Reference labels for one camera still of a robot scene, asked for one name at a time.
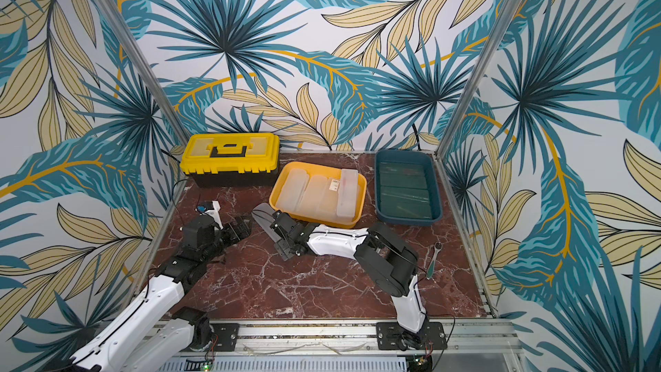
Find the clear pencil case pink inside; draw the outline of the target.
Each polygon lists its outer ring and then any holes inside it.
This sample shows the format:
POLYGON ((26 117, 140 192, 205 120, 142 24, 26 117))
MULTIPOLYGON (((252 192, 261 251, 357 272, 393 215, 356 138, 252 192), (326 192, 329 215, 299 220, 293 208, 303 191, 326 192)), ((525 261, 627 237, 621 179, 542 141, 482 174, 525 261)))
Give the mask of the clear pencil case pink inside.
POLYGON ((355 216, 359 189, 358 176, 357 170, 341 170, 336 209, 337 217, 340 219, 352 220, 355 216))

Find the yellow black toolbox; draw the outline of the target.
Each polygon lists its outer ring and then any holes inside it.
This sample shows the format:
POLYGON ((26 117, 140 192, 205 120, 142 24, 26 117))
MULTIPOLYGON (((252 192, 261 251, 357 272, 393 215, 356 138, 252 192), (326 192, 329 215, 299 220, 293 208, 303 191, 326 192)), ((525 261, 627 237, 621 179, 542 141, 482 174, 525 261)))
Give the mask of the yellow black toolbox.
POLYGON ((272 133, 196 134, 180 168, 200 188, 272 186, 280 173, 280 144, 272 133))

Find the teal plastic tray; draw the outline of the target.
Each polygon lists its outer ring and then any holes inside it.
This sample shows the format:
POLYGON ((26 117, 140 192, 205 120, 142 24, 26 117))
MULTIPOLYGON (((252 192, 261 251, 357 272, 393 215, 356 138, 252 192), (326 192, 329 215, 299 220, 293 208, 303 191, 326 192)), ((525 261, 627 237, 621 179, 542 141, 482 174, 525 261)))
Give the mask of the teal plastic tray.
POLYGON ((380 221, 430 227, 442 218, 437 172, 430 155, 382 150, 375 154, 375 210, 380 221))

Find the clear ribbed pencil case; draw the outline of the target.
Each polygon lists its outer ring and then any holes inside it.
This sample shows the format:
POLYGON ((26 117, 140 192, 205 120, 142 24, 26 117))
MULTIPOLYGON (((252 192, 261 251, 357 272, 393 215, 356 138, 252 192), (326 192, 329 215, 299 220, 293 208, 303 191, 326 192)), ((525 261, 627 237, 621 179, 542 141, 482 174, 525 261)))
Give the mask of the clear ribbed pencil case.
POLYGON ((268 203, 261 203, 251 212, 252 218, 260 225, 263 231, 273 240, 275 249, 283 260, 289 260, 290 246, 287 241, 280 234, 273 229, 272 225, 275 223, 275 210, 271 208, 268 203))

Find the clear pencil case labelled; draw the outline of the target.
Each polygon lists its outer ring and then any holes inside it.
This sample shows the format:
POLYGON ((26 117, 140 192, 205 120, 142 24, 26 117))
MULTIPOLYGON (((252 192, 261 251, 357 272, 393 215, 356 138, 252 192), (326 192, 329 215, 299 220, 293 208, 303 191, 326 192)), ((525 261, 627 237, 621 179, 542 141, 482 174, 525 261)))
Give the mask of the clear pencil case labelled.
POLYGON ((323 198, 319 205, 320 215, 327 219, 333 220, 337 218, 337 202, 340 181, 335 178, 329 178, 327 187, 324 191, 323 198))

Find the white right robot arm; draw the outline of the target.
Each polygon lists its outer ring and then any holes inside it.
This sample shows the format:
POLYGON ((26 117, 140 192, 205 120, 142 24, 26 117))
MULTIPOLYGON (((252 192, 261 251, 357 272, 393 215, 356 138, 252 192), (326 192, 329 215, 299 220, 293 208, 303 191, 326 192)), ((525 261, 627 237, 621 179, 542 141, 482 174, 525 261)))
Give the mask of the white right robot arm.
POLYGON ((429 320, 418 287, 418 253, 385 224, 343 229, 295 220, 275 211, 262 217, 259 225, 285 260, 314 255, 358 263, 375 285, 391 296, 399 327, 409 334, 419 334, 429 320))

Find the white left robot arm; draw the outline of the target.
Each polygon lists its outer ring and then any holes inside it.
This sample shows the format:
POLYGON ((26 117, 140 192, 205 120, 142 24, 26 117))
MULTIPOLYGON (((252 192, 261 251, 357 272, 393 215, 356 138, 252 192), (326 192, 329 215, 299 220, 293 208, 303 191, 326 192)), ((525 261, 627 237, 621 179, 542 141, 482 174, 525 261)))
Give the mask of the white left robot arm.
POLYGON ((210 215, 198 215, 182 228, 176 251, 139 295, 59 370, 156 371, 179 351, 210 353, 220 334, 199 309, 180 308, 155 335, 146 335, 206 275, 208 265, 251 233, 248 216, 221 224, 210 215))

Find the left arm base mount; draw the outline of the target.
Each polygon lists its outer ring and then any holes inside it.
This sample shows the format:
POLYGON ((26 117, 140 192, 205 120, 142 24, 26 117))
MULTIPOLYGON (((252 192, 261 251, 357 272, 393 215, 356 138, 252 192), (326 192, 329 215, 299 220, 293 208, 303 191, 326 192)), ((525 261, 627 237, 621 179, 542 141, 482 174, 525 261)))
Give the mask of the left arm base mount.
POLYGON ((189 349, 197 352, 233 352, 238 337, 238 323, 196 325, 189 349))

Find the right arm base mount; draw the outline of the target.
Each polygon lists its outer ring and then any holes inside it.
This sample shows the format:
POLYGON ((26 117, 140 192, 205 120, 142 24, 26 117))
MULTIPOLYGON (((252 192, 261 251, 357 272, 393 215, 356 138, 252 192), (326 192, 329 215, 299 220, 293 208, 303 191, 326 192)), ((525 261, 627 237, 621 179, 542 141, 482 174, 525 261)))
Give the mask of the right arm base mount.
POLYGON ((410 332, 397 322, 378 322, 376 337, 381 351, 440 351, 448 347, 442 323, 428 320, 418 332, 410 332))

